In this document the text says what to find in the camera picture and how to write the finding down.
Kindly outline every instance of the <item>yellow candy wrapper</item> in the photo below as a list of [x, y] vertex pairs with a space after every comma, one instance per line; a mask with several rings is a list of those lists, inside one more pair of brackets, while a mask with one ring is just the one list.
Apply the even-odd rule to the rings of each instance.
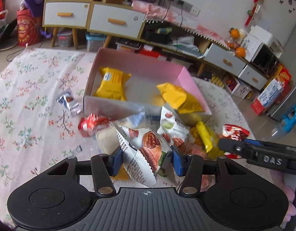
[[125, 74], [118, 69], [108, 67], [101, 67], [99, 70], [103, 80], [93, 96], [126, 101], [124, 84], [130, 79], [131, 74]]
[[207, 127], [203, 122], [197, 123], [196, 129], [202, 142], [204, 143], [204, 148], [210, 159], [216, 160], [217, 157], [224, 154], [224, 152], [218, 148], [219, 139], [212, 129]]
[[163, 99], [179, 114], [203, 112], [197, 99], [183, 88], [171, 83], [157, 85]]

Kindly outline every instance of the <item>open cardboard box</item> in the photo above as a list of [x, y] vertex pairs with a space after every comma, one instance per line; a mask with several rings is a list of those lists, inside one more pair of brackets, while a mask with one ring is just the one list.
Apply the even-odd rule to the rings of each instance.
[[[100, 67], [111, 67], [132, 74], [124, 88], [127, 101], [93, 96], [102, 81]], [[162, 107], [153, 105], [153, 102], [160, 97], [156, 85], [165, 82], [180, 86], [194, 95], [204, 110], [180, 115], [186, 125], [193, 126], [200, 120], [206, 122], [211, 117], [207, 102], [185, 67], [145, 55], [107, 48], [99, 50], [92, 65], [84, 93], [84, 114], [87, 116], [95, 113], [122, 119], [146, 111], [150, 116], [159, 117]]]

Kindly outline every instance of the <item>wooden cabinet leg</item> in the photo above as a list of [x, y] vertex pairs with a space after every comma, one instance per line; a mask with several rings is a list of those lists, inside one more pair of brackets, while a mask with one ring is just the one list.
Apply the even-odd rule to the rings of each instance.
[[74, 48], [78, 49], [78, 30], [76, 28], [72, 29], [72, 35], [73, 35]]
[[54, 31], [53, 31], [52, 47], [55, 47], [55, 42], [56, 42], [56, 38], [57, 38], [57, 33], [58, 33], [58, 27], [54, 28]]
[[108, 35], [105, 42], [104, 42], [104, 44], [103, 44], [104, 48], [107, 48], [107, 46], [109, 45], [109, 42], [110, 42], [111, 39], [112, 39], [112, 36]]
[[205, 63], [202, 62], [200, 67], [199, 67], [199, 70], [198, 70], [198, 73], [197, 73], [197, 77], [201, 76], [202, 72], [204, 71], [204, 66], [205, 66]]

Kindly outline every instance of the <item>human hand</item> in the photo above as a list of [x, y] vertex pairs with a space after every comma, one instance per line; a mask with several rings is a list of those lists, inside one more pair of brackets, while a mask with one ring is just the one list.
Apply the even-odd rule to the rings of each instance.
[[284, 173], [276, 170], [270, 170], [270, 174], [271, 174], [273, 183], [276, 186], [278, 186], [282, 191], [284, 191], [284, 193], [288, 197], [289, 207], [288, 207], [286, 216], [284, 217], [284, 220], [283, 220], [283, 222], [288, 222], [290, 221], [292, 216], [296, 215], [296, 208], [292, 204], [295, 199], [295, 192], [291, 187], [287, 186], [284, 183]]

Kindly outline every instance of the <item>drawer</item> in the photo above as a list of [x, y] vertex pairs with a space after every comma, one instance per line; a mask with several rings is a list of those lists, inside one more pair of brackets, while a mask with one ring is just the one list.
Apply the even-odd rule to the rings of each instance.
[[238, 78], [259, 90], [261, 90], [267, 82], [267, 79], [249, 65], [245, 66], [238, 75]]
[[89, 3], [48, 2], [45, 4], [43, 24], [86, 27]]
[[212, 43], [211, 46], [204, 53], [205, 60], [218, 66], [227, 72], [238, 76], [245, 66], [239, 58], [232, 55], [227, 50]]
[[89, 29], [137, 38], [145, 14], [129, 9], [95, 4]]

